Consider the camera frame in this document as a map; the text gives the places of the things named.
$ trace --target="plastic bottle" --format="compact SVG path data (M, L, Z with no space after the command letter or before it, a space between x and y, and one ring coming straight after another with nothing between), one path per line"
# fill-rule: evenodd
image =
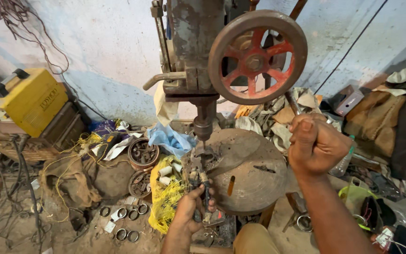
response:
M355 139L355 136L350 135L349 138ZM355 149L354 142L352 142L352 147L350 147L349 153L342 158L342 160L332 168L328 173L332 176L341 177L346 173L347 166L349 166L350 160L352 159L353 150Z

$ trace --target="hand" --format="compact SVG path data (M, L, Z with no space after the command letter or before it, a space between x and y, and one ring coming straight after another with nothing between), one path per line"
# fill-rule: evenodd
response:
M317 113L301 114L292 120L288 156L297 177L322 176L349 152L352 140L325 121Z
M205 186L201 184L200 187L181 197L170 227L178 227L180 230L190 232L190 234L194 234L203 227L201 222L194 221L194 212L195 209L198 209L201 215L205 213L203 202L200 198L204 191ZM214 189L210 188L209 194L214 195ZM216 200L214 198L209 200L208 210L210 212L216 211Z

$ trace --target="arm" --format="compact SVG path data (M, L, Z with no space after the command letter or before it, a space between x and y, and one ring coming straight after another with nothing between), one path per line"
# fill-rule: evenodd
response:
M161 254L188 254L190 251L190 242L192 235L203 228L201 222L194 221L195 209L204 214L204 207L200 195L205 190L204 185L187 193L181 197L176 208L175 216L167 231ZM209 189L209 193L214 195L214 190ZM216 201L209 200L209 211L216 210Z
M289 162L306 200L321 253L374 254L375 251L333 190L327 172L351 147L351 140L321 115L294 118Z

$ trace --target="blue plastic bag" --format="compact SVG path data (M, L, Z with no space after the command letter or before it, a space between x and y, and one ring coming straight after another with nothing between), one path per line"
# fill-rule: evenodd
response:
M150 139L148 142L150 146L163 146L178 159L192 150L197 144L193 137L172 130L170 125L164 127L160 122L147 131L147 136Z

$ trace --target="red handwheel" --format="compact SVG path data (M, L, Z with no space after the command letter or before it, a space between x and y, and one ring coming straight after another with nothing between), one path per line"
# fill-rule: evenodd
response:
M277 31L284 40L263 49L261 41L267 30ZM292 53L289 68L285 72L270 65L273 56ZM211 47L208 73L216 91L229 101L243 105L257 105L284 94L298 80L305 67L308 45L300 26L289 16L273 10L248 12L232 20L217 35ZM237 67L226 76L222 74L222 59L237 59ZM256 90L255 78L267 73L277 82L270 88ZM248 91L238 92L231 88L239 76L248 80Z

